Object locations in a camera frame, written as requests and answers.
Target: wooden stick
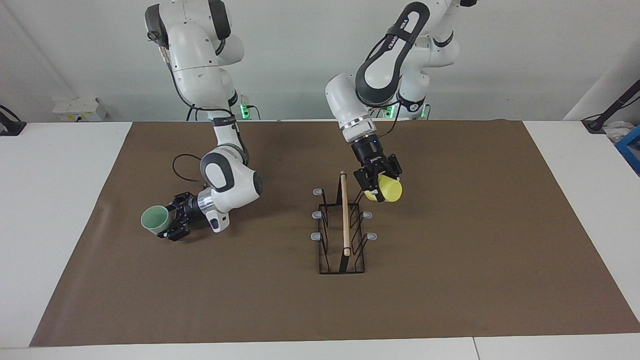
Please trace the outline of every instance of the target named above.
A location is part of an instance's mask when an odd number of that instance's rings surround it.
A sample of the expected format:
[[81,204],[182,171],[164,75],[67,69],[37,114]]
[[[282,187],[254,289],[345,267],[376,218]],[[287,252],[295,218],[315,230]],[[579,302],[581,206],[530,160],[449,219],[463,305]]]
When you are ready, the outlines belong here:
[[344,237],[344,255],[351,256],[351,236],[349,230],[349,195],[347,194],[347,173],[340,173],[340,184],[342,185],[342,235]]

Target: green light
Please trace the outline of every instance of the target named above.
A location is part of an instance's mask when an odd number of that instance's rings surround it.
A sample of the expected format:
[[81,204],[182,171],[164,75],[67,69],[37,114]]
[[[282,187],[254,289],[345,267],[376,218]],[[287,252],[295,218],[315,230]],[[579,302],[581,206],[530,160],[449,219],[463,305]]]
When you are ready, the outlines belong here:
[[243,119],[248,119],[251,117],[251,112],[244,104],[240,104],[240,112],[242,113]]
[[394,118],[394,113],[395,112],[396,112],[396,106],[395,105],[389,106],[387,108],[387,111],[385,112],[385,117],[387,119],[392,119],[392,118]]

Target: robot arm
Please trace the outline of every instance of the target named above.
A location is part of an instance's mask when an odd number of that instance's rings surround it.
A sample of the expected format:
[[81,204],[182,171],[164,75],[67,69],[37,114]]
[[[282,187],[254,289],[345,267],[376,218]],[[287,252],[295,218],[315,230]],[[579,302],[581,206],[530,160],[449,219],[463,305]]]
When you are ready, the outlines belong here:
[[238,94],[220,67],[241,61],[244,46],[231,35],[232,21],[220,0],[157,4],[147,9],[145,18],[147,36],[160,47],[180,98],[191,109],[205,111],[213,124],[218,146],[200,164],[210,187],[190,206],[219,233],[229,225],[229,211],[262,193],[262,179],[248,168],[249,153],[230,110]]
[[340,74],[328,83],[327,101],[362,166],[354,175],[368,198],[396,201],[401,194],[402,168],[395,155],[384,155],[367,107],[386,108],[397,99],[400,108],[406,108],[412,116],[417,114],[429,85],[423,69],[455,61],[460,49],[453,37],[453,18],[460,6],[473,6],[476,1],[410,3],[355,78]]

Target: brown paper mat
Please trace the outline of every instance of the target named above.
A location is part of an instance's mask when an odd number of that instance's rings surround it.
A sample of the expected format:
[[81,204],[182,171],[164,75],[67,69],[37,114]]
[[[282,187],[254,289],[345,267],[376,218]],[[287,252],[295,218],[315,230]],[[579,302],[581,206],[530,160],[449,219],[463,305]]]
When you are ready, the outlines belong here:
[[[264,195],[224,233],[172,243],[140,215],[199,190],[171,160],[211,150],[213,131],[133,125],[32,346],[640,332],[522,123],[397,126],[383,143],[404,196],[363,202],[380,238],[367,273],[349,276],[318,275],[309,240],[312,189],[333,193],[339,171],[357,168],[337,125],[241,129]],[[198,175],[196,160],[179,168]]]

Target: white table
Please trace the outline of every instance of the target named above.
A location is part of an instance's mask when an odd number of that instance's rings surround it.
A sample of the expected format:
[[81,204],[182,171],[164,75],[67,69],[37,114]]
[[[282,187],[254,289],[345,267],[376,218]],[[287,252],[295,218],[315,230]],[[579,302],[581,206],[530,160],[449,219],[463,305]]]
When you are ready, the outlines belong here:
[[[578,122],[525,125],[640,318],[640,179]],[[29,124],[0,138],[0,359],[640,358],[640,334],[26,348],[130,126]]]

